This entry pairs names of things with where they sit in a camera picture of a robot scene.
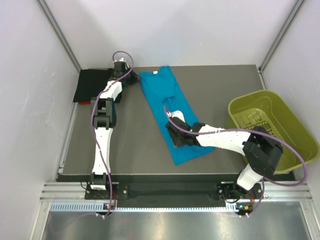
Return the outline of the blue t-shirt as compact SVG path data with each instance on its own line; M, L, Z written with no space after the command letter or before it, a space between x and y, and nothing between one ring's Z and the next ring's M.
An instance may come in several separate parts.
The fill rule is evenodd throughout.
M169 66L162 66L154 72L139 73L141 90L152 111L160 132L170 151L174 165L183 164L189 160L212 152L214 147L188 146L174 147L166 124L164 107L170 112L181 111L188 124L198 121Z

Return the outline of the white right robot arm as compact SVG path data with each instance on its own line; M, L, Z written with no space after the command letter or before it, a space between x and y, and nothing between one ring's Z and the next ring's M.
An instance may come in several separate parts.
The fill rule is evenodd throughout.
M254 127L254 133L226 131L199 122L190 126L179 117L171 117L165 127L174 147L214 147L239 153L247 159L233 186L220 191L225 199L245 198L255 184L273 176L284 152L282 145L260 126Z

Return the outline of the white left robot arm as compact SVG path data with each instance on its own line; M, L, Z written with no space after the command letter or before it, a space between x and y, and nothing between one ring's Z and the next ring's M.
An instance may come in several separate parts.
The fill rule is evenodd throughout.
M89 186L105 199L114 191L110 175L110 146L117 123L115 103L121 99L124 87L140 80L123 57L113 63L113 73L106 87L97 97L91 99L90 123L95 141L95 155Z

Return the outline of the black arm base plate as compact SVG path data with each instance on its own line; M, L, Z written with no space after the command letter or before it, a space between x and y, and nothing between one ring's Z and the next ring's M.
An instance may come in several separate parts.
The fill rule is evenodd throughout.
M93 190L88 181L84 198L114 200L118 208L202 208L257 201L262 196L256 183L240 199L221 197L221 191L232 187L237 178L237 174L114 174L109 190Z

